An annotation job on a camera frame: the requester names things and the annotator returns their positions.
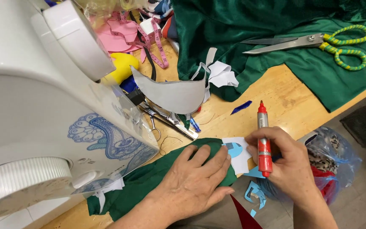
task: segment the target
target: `red marker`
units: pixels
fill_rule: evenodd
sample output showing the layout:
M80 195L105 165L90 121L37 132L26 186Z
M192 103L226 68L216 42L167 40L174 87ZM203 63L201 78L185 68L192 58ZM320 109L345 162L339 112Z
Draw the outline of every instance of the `red marker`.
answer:
M258 108L258 129L268 126L268 113L261 100ZM267 138L258 139L258 166L258 170L262 172L264 177L269 177L269 174L273 172L270 140Z

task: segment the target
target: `left hand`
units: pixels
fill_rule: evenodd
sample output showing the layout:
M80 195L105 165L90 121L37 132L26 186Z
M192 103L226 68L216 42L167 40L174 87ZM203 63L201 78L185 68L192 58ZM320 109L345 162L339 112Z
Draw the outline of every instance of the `left hand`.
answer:
M222 146L206 164L210 147L203 145L189 160L196 150L194 145L186 147L162 182L144 199L169 217L170 224L200 214L234 192L231 187L217 187L231 164L227 147Z

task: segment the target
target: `yellow-green scissor handle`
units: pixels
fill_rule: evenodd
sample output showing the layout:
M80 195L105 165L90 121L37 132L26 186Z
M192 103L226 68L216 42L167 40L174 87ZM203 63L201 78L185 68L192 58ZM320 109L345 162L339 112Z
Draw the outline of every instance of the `yellow-green scissor handle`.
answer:
M349 30L349 29L360 29L363 32L365 32L365 37L359 38L359 39L350 39L350 40L339 40L334 37L335 35L337 35L341 32L344 32L346 30ZM327 42L322 43L319 48L321 50L326 50L327 52L334 54L335 62L338 65L340 65L341 67L343 67L344 69L349 70L349 71L358 71L358 70L363 69L366 66L366 54L364 52L361 52L361 51L355 50L355 49L338 49L338 48L335 48L330 45L330 44L334 44L334 45L341 46L341 45L358 44L358 43L365 42L366 41L366 26L359 25L359 24L351 25L351 26L337 30L332 35L324 34L323 40L325 40ZM349 66L349 65L345 64L342 60L340 60L340 55L356 55L359 58L361 58L361 64L357 67Z

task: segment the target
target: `blue plastic bag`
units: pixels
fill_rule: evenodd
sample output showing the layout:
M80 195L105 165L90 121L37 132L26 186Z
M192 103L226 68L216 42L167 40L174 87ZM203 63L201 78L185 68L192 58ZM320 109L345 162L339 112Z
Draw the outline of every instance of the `blue plastic bag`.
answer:
M331 180L334 182L329 186L326 195L323 196L327 204L331 204L337 197L339 191L352 184L355 172L359 169L362 160L353 151L351 144L328 127L319 127L315 131L316 136L310 138L310 142L305 143L309 151L310 163L316 168L313 155L319 161L325 162L319 170L331 171L335 176L314 177L314 182L318 189L322 190ZM281 158L281 155L272 158L274 161ZM281 190L276 188L268 179L257 179L262 191L270 198L277 198L281 201L291 201Z

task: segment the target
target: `tweezers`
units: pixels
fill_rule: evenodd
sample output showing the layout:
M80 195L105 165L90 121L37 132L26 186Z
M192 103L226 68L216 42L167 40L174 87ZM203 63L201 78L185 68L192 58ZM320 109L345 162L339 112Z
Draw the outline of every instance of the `tweezers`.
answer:
M188 139L190 139L190 140L194 141L194 138L190 137L190 135L186 134L184 131L180 130L180 129L179 129L178 127L176 127L175 125L172 125L172 124L170 124L170 123L168 123L168 122L166 122L166 121L164 121L164 120L162 120L162 119L160 119L160 118L158 118L158 117L154 116L153 114L149 113L148 111L146 111L146 110L145 110L145 109L143 109L143 108L141 108L141 110L142 110L143 112L145 112L146 114L148 114L150 117L153 117L154 119L158 120L159 122L161 122L161 123L165 124L166 126L168 126L168 127L172 128L172 129L174 129L175 131L179 132L180 134L182 134L182 135L183 135L183 136L185 136L186 138L188 138Z

